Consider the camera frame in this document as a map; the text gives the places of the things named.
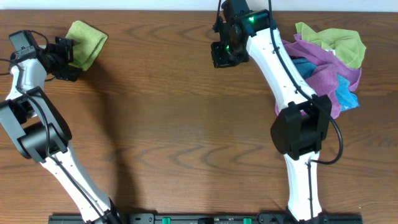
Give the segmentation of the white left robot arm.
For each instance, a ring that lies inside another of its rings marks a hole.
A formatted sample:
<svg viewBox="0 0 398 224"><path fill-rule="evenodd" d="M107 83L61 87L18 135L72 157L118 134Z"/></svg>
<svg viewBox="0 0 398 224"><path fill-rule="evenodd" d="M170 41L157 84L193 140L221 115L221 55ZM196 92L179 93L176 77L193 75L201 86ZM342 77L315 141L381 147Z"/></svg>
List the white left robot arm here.
<svg viewBox="0 0 398 224"><path fill-rule="evenodd" d="M121 223L121 215L77 159L68 124L44 92L48 75L75 82L70 68L74 41L56 37L40 46L31 30L9 35L15 48L8 59L12 87L1 102L1 125L19 153L47 169L77 205L83 223Z"/></svg>

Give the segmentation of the light green cloth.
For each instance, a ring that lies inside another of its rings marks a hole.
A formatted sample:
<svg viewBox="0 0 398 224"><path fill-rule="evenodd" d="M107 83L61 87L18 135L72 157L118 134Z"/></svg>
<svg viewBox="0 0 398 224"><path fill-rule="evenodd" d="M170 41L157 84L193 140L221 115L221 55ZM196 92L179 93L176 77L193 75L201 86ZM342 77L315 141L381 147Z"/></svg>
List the light green cloth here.
<svg viewBox="0 0 398 224"><path fill-rule="evenodd" d="M87 71L102 51L108 36L82 21L75 21L66 38L74 40L73 62L69 65Z"/></svg>

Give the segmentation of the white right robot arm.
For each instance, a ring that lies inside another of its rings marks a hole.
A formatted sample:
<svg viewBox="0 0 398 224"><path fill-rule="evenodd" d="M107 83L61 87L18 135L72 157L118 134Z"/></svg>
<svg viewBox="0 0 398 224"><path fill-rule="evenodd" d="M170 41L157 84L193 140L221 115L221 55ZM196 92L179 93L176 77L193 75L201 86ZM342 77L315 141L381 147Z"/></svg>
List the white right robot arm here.
<svg viewBox="0 0 398 224"><path fill-rule="evenodd" d="M318 199L317 167L321 143L328 129L327 96L317 96L290 59L280 33L267 10L218 11L214 31L220 40L211 44L216 68L235 67L253 59L275 97L279 114L271 126L275 148L283 155L289 179L287 210L296 223L314 222L322 211Z"/></svg>

